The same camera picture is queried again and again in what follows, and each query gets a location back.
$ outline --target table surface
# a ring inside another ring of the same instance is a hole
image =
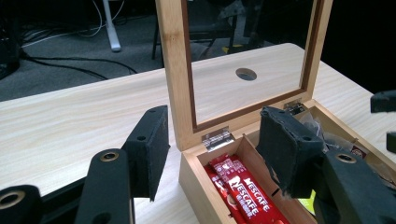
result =
[[[371,114],[371,96],[320,63],[313,98],[396,162],[386,150],[396,116]],[[30,184],[46,195],[82,178],[93,155],[120,148],[142,115],[158,105],[169,105],[164,69],[0,103],[0,189]],[[169,128],[171,148],[155,201],[134,199],[137,223],[198,223],[178,184],[181,153],[171,116]]]

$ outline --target metal hinge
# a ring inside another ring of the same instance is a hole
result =
[[[283,107],[283,110],[285,110],[286,112],[289,112],[293,116],[305,111],[304,105],[301,103],[301,98],[291,101],[289,103],[286,103]]]
[[[233,135],[230,133],[228,127],[202,136],[202,142],[204,143],[208,151],[213,151],[219,147],[228,145],[233,141]]]

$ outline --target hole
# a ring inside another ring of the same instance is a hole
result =
[[[235,73],[239,78],[245,81],[252,81],[257,78],[257,74],[248,68],[238,68],[236,69]]]
[[[107,224],[111,220],[111,215],[109,213],[101,213],[97,215],[92,224]]]
[[[101,161],[114,161],[119,157],[119,153],[117,152],[107,152],[105,155],[100,157]]]
[[[353,157],[351,157],[351,156],[349,156],[347,154],[340,153],[340,154],[337,154],[336,157],[337,157],[337,159],[339,161],[343,161],[343,162],[346,162],[346,163],[355,163],[356,162],[355,158],[353,158]]]
[[[144,140],[146,140],[146,137],[145,137],[145,136],[138,136],[138,137],[137,137],[137,140],[139,140],[139,141],[144,141]]]
[[[7,194],[0,195],[0,210],[14,206],[22,201],[25,192],[22,190],[13,190]]]

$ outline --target nescafe packet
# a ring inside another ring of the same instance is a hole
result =
[[[241,211],[239,211],[238,207],[236,206],[235,200],[231,196],[228,189],[225,188],[224,183],[222,182],[216,171],[213,170],[210,165],[206,165],[204,166],[204,168],[210,180],[212,180],[212,183],[218,191],[221,199],[225,202],[228,209],[230,210],[233,219],[235,219],[235,222],[237,224],[246,224],[247,222],[242,216]]]
[[[236,155],[227,153],[209,162],[249,224],[289,224]]]

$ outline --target wooden frame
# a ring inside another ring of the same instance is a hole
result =
[[[187,3],[185,0],[156,0],[156,6],[175,137],[181,151],[199,144],[207,133],[225,126],[233,131],[258,121],[259,111],[264,105],[282,106],[293,99],[307,101],[312,98],[332,0],[314,0],[300,89],[204,123],[197,123],[195,114]]]

